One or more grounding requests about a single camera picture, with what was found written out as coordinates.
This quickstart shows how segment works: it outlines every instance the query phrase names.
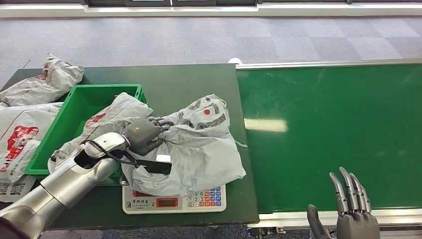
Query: robotic hand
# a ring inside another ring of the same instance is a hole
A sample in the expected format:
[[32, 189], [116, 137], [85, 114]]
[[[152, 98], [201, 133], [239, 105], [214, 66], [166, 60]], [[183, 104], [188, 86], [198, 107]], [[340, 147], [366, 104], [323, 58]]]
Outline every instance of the robotic hand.
[[[377, 219], [371, 215], [371, 204], [366, 191], [353, 173], [340, 167], [340, 174], [347, 189], [345, 196], [337, 177], [330, 173], [337, 196], [337, 239], [379, 239]], [[315, 239], [330, 239], [324, 231], [314, 205], [308, 205], [308, 222]]]
[[144, 166], [150, 173], [170, 173], [171, 163], [135, 160], [125, 150], [147, 154], [163, 142], [154, 140], [158, 134], [172, 125], [162, 118], [139, 119], [123, 134], [109, 132], [85, 140], [38, 187], [0, 211], [0, 238], [38, 238], [65, 208], [71, 208], [108, 178], [117, 162]]

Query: robotic arm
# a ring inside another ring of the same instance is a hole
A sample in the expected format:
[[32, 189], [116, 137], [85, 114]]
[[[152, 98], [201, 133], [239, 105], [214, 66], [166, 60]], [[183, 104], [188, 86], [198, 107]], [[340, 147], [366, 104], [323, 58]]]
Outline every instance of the robotic arm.
[[[144, 166], [150, 173], [169, 174], [171, 163], [135, 160], [125, 152], [146, 155], [163, 139], [154, 140], [173, 123], [162, 118], [139, 119], [123, 134], [105, 133], [85, 140], [40, 185], [0, 211], [0, 238], [36, 239], [65, 210], [108, 178], [118, 162]], [[121, 160], [126, 155], [129, 161]]]

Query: red printed logo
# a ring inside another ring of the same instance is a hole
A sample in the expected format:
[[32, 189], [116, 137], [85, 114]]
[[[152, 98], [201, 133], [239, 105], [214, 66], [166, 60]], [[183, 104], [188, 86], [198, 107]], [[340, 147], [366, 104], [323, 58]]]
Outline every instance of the red printed logo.
[[41, 75], [38, 75], [35, 78], [37, 78], [38, 80], [45, 81], [45, 79], [47, 79], [47, 75], [48, 75], [48, 64], [45, 64], [44, 69], [42, 69]]
[[93, 125], [97, 123], [99, 120], [101, 120], [104, 116], [106, 116], [107, 111], [110, 109], [110, 106], [105, 108], [104, 110], [98, 112], [96, 115], [92, 116], [87, 120], [85, 123], [85, 127], [88, 127], [90, 125]]
[[[14, 160], [23, 150], [25, 145], [38, 134], [38, 127], [23, 127], [18, 125], [10, 138], [7, 140], [7, 150], [9, 154], [6, 156], [9, 160]], [[0, 171], [7, 170], [8, 165], [5, 165]]]

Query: gray plastic bag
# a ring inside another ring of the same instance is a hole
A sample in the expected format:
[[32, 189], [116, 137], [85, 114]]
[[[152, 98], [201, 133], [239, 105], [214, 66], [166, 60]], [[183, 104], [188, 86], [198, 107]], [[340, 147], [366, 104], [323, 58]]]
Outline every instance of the gray plastic bag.
[[157, 196], [185, 196], [209, 190], [246, 175], [236, 143], [229, 132], [226, 103], [209, 95], [163, 117], [175, 125], [159, 135], [164, 143], [145, 157], [170, 155], [169, 175], [150, 174], [143, 167], [122, 164], [132, 190]]
[[0, 92], [0, 102], [30, 106], [56, 101], [82, 80], [84, 69], [48, 55], [42, 74], [26, 78]]

